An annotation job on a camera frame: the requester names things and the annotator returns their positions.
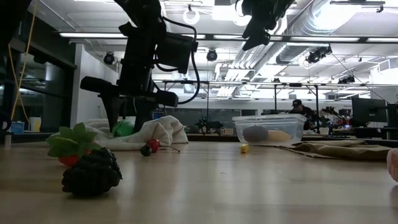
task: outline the person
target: person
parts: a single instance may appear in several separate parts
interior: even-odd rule
[[[307,122],[304,124],[304,130],[309,130],[311,128],[311,124],[315,119],[315,114],[311,110],[311,108],[303,105],[301,100],[293,101],[293,109],[289,111],[290,114],[301,114],[307,118]]]

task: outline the white cloth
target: white cloth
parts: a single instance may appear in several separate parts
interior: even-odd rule
[[[84,122],[87,131],[97,133],[95,142],[112,151],[139,150],[151,139],[157,139],[162,146],[188,143],[184,126],[173,116],[145,122],[138,133],[130,136],[113,138],[107,119],[91,119]]]

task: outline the spotlight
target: spotlight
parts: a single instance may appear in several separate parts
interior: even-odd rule
[[[195,13],[193,18],[188,18],[188,13],[189,12]],[[188,5],[188,9],[185,10],[184,13],[182,14],[182,19],[187,24],[195,25],[199,21],[200,15],[199,15],[199,12],[196,9],[192,9],[191,4],[189,4]]]
[[[114,52],[107,52],[104,57],[104,63],[107,65],[114,65],[116,63],[116,58],[114,57]]]
[[[319,47],[313,51],[310,51],[310,55],[305,59],[308,63],[317,63],[326,55],[332,53],[331,47]]]
[[[353,75],[350,75],[347,78],[339,79],[337,84],[350,84],[354,82],[355,82],[355,77]]]
[[[215,60],[217,60],[217,52],[215,49],[210,49],[207,53],[207,61],[214,62]]]

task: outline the blue box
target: blue box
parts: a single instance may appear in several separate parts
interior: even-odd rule
[[[10,131],[14,134],[23,134],[25,129],[25,122],[12,122]]]

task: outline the computer monitor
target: computer monitor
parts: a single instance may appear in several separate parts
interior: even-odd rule
[[[377,99],[353,98],[353,120],[361,123],[387,122],[386,102]]]
[[[340,116],[351,116],[351,110],[349,110],[349,109],[341,109],[341,110],[338,110],[338,114]]]

